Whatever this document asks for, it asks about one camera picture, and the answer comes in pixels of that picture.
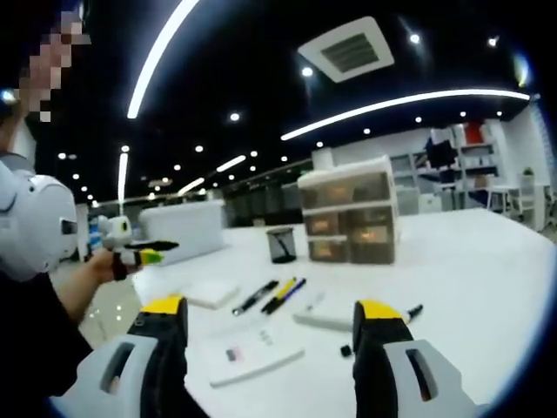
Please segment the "person's left hand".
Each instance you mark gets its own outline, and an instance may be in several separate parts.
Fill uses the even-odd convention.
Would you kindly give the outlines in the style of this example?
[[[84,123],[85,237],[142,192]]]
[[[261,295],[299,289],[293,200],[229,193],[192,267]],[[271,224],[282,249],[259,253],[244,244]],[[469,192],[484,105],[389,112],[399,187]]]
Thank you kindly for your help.
[[[107,249],[96,250],[85,263],[86,274],[98,285],[124,280],[129,269],[118,257],[118,253]]]

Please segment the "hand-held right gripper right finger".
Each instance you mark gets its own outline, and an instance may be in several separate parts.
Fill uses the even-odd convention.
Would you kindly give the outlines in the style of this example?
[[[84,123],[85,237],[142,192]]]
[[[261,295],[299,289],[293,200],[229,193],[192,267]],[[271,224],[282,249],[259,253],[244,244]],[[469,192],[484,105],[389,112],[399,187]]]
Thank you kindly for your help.
[[[358,417],[481,417],[462,387],[458,368],[408,324],[423,306],[400,312],[376,300],[358,300],[352,323],[352,377]]]

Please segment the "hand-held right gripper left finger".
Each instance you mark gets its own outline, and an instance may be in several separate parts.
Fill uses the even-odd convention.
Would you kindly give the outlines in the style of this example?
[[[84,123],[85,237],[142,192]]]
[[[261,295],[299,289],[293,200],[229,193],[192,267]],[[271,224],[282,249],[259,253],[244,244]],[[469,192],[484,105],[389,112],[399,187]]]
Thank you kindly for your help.
[[[179,417],[185,411],[187,344],[187,299],[154,300],[126,334],[88,355],[75,383],[50,402],[62,417]]]

